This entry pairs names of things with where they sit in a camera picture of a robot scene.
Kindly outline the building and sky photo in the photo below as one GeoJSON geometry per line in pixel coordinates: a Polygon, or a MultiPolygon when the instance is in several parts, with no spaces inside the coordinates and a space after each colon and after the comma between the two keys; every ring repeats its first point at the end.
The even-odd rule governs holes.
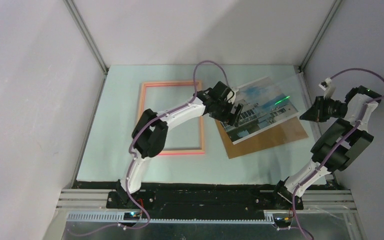
{"type": "Polygon", "coordinates": [[[238,126],[222,123],[233,145],[254,137],[299,114],[290,101],[268,76],[238,86],[235,104],[242,104],[238,126]]]}

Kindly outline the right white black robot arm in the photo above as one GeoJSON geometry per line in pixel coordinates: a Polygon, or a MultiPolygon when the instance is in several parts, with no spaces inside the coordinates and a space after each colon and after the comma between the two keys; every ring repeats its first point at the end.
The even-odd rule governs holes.
{"type": "Polygon", "coordinates": [[[352,88],[344,101],[329,94],[317,96],[300,120],[335,122],[315,142],[309,162],[296,174],[279,181],[271,194],[277,209],[297,204],[305,191],[316,181],[335,171],[344,171],[373,142],[368,122],[382,100],[382,95],[364,86],[352,88]]]}

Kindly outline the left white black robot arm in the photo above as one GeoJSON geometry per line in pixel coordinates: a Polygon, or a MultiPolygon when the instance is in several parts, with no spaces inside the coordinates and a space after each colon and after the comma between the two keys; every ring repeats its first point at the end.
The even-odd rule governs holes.
{"type": "Polygon", "coordinates": [[[136,206],[136,192],[141,188],[150,160],[163,151],[168,132],[175,127],[204,115],[237,127],[243,109],[241,103],[235,103],[238,91],[219,81],[214,87],[195,90],[192,97],[179,106],[160,112],[146,109],[131,134],[128,152],[132,155],[132,161],[125,177],[120,180],[123,191],[118,201],[125,208],[136,206]]]}

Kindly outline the orange wooden picture frame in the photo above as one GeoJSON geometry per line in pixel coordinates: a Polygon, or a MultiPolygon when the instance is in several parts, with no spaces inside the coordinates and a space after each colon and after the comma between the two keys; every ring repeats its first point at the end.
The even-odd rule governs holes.
{"type": "MultiPolygon", "coordinates": [[[[163,111],[180,105],[194,93],[194,83],[188,80],[148,81],[140,87],[137,118],[146,109],[163,111]]],[[[194,118],[177,126],[167,134],[161,156],[198,155],[206,151],[204,118],[194,118]]]]}

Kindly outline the clear acrylic sheet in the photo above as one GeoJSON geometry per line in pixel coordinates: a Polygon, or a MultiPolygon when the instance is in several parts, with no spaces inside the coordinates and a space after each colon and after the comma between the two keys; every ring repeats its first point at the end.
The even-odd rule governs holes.
{"type": "Polygon", "coordinates": [[[306,109],[297,75],[282,79],[264,76],[239,85],[236,89],[235,103],[243,104],[244,110],[255,108],[267,112],[286,104],[292,104],[298,112],[306,109]]]}

